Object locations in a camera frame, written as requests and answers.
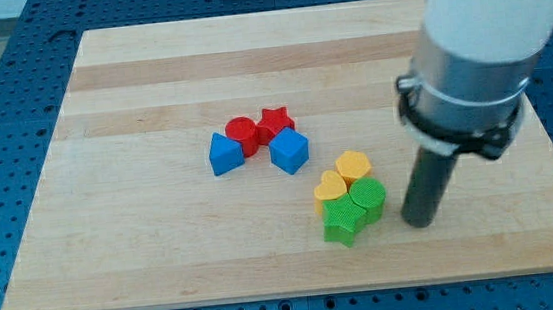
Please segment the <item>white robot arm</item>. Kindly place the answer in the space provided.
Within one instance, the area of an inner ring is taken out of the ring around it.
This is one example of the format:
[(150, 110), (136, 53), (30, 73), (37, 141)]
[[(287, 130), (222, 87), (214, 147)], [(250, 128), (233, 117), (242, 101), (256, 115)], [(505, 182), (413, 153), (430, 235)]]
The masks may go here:
[(401, 123), (419, 145), (401, 216), (435, 218), (458, 156), (497, 160), (522, 123), (523, 93), (553, 32), (553, 0), (426, 0)]

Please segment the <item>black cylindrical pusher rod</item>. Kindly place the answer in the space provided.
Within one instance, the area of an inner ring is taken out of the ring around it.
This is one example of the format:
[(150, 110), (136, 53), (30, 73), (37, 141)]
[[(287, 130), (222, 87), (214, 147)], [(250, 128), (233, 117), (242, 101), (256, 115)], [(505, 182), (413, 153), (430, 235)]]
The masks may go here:
[(410, 226), (423, 228), (433, 222), (458, 158), (420, 147), (414, 161), (401, 216)]

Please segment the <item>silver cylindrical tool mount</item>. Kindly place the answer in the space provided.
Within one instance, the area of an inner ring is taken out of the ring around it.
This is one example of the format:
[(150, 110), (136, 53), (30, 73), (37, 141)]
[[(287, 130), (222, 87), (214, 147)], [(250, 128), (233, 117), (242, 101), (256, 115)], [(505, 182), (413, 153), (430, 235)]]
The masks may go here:
[(538, 59), (480, 62), (420, 31), (410, 70), (396, 80), (401, 124), (418, 143), (417, 158), (500, 158), (523, 122), (522, 96)]

